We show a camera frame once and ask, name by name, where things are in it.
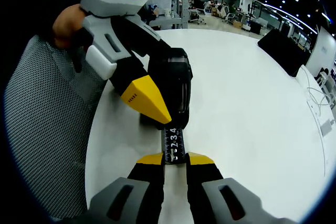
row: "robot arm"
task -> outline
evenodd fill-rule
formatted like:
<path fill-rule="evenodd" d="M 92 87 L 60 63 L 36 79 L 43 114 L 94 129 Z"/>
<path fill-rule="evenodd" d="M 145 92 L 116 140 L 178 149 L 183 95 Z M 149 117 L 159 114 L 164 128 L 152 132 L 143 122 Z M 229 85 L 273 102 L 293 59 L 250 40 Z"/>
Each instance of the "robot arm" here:
<path fill-rule="evenodd" d="M 111 80 L 127 105 L 162 124 L 174 119 L 174 126 L 184 128 L 190 64 L 182 49 L 171 48 L 140 20 L 137 12 L 147 1 L 81 0 L 81 7 L 90 14 L 83 27 L 93 37 L 86 60 L 101 78 Z M 149 75 L 133 51 L 150 56 Z"/>

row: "person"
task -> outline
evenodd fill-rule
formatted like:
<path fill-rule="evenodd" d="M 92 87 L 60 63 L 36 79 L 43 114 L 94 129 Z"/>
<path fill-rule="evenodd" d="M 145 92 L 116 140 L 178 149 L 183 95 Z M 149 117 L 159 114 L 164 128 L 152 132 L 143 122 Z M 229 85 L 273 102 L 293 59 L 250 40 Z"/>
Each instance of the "person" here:
<path fill-rule="evenodd" d="M 229 5 L 229 11 L 230 11 L 230 13 L 236 14 L 235 3 L 231 3 Z"/>
<path fill-rule="evenodd" d="M 207 9 L 209 7 L 215 7 L 214 0 L 209 0 L 208 2 L 206 2 L 205 8 Z"/>
<path fill-rule="evenodd" d="M 194 9 L 204 9 L 204 2 L 201 0 L 193 0 L 192 7 Z"/>

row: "chair backrest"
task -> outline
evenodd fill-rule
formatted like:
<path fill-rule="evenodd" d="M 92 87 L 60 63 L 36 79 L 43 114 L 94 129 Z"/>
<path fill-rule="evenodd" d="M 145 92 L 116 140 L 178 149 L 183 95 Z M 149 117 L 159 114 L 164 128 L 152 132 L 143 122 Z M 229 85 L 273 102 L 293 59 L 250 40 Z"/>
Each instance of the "chair backrest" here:
<path fill-rule="evenodd" d="M 227 5 L 224 6 L 224 11 L 226 12 L 226 15 L 230 13 L 229 7 Z"/>
<path fill-rule="evenodd" d="M 56 219 L 87 209 L 85 158 L 93 116 L 105 85 L 82 57 L 33 37 L 4 95 L 9 146 L 29 189 Z"/>

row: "white desk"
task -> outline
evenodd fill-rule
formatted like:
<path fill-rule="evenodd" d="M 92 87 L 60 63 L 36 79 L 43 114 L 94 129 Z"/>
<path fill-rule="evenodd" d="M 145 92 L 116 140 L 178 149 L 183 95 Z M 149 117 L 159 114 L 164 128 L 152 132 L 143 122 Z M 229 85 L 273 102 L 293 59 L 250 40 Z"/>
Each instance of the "white desk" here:
<path fill-rule="evenodd" d="M 300 70 L 297 78 L 288 76 L 250 37 L 200 29 L 165 30 L 160 35 L 172 47 L 185 49 L 193 70 L 186 151 L 212 158 L 223 177 L 236 179 L 258 195 L 270 214 L 295 221 L 304 218 L 336 163 L 333 125 L 323 140 L 324 174 L 304 72 Z M 308 75 L 310 85 L 318 88 Z M 318 119 L 322 124 L 328 118 L 333 116 L 324 106 Z M 126 106 L 108 82 L 87 150 L 88 205 L 98 191 L 127 177 L 139 158 L 158 152 L 160 132 L 139 125 L 139 113 Z M 193 223 L 186 190 L 185 166 L 166 166 L 160 223 Z"/>

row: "measuring tape numbers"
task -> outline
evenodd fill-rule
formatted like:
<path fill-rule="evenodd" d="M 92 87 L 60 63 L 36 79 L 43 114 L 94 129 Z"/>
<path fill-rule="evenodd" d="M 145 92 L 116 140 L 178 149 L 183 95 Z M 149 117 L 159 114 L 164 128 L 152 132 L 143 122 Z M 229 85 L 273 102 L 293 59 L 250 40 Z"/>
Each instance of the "measuring tape numbers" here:
<path fill-rule="evenodd" d="M 166 164 L 185 163 L 185 149 L 181 128 L 164 128 L 162 130 L 162 151 Z"/>

